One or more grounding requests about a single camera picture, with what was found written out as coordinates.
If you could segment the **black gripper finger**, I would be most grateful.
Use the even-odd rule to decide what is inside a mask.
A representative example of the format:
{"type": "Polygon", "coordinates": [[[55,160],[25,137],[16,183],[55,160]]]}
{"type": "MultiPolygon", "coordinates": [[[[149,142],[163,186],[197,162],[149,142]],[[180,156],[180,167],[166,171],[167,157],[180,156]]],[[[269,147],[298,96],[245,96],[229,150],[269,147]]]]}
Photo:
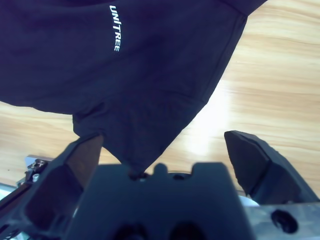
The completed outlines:
{"type": "Polygon", "coordinates": [[[224,139],[238,184],[258,204],[319,202],[291,163],[264,140],[237,130],[226,131],[224,139]]]}
{"type": "Polygon", "coordinates": [[[70,143],[40,175],[22,206],[23,232],[33,240],[60,240],[98,166],[103,137],[70,143]]]}

